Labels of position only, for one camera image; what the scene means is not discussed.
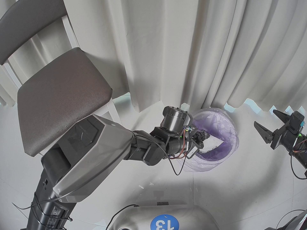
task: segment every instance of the chair backrest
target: chair backrest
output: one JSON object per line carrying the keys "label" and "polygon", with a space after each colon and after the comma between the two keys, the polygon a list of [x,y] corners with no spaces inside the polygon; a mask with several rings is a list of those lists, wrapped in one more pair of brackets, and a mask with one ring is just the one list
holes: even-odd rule
{"label": "chair backrest", "polygon": [[63,0],[18,0],[0,19],[0,64],[27,40],[67,15]]}

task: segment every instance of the chair leg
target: chair leg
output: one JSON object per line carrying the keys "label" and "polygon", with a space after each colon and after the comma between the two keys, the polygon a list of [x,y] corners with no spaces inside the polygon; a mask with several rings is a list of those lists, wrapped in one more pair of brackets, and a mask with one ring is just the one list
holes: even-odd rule
{"label": "chair leg", "polygon": [[112,100],[112,98],[110,99],[110,101],[106,104],[106,106],[108,107],[109,109],[109,113],[110,113],[110,116],[112,118],[112,120],[116,123],[119,123],[120,125],[122,125],[122,122],[118,116],[118,113],[117,113],[117,110],[115,108],[115,105],[114,105],[114,102]]}

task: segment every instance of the plastic bag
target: plastic bag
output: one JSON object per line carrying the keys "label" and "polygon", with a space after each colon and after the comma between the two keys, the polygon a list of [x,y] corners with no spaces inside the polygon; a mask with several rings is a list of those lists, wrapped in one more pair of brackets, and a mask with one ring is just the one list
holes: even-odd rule
{"label": "plastic bag", "polygon": [[184,170],[186,172],[209,171],[223,163],[239,147],[239,137],[235,125],[228,114],[220,108],[201,109],[192,113],[193,124],[207,131],[223,141],[217,148],[204,153],[195,154],[191,159],[185,160]]}

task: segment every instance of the blue circle sticker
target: blue circle sticker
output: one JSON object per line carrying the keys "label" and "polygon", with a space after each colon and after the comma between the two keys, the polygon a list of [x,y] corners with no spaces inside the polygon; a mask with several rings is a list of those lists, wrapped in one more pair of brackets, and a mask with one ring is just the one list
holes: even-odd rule
{"label": "blue circle sticker", "polygon": [[159,215],[151,221],[150,230],[179,230],[179,222],[171,215]]}

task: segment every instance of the white tile floor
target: white tile floor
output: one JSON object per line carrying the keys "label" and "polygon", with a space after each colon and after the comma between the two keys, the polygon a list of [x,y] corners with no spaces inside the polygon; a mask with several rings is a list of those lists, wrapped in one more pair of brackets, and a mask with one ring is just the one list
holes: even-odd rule
{"label": "white tile floor", "polygon": [[[141,113],[133,109],[129,95],[116,99],[115,105],[123,125],[132,130],[150,132],[163,118],[162,102]],[[104,230],[105,222],[122,207],[155,205],[157,201],[200,205],[210,211],[222,230],[276,227],[290,210],[306,209],[306,181],[294,178],[286,150],[279,147],[273,151],[253,124],[257,121],[275,130],[282,122],[270,112],[256,114],[246,104],[230,116],[237,125],[240,146],[224,163],[209,172],[175,176],[167,160],[154,167],[122,161],[92,195],[76,205],[71,215],[74,221],[65,227]],[[40,156],[32,158],[23,152],[17,106],[0,106],[0,154],[0,229],[20,229],[26,227],[27,219],[11,202],[21,207],[30,204],[42,166]],[[294,170],[303,176],[303,167],[293,162]],[[179,164],[175,163],[175,168],[179,170]],[[295,212],[279,226],[293,216]]]}

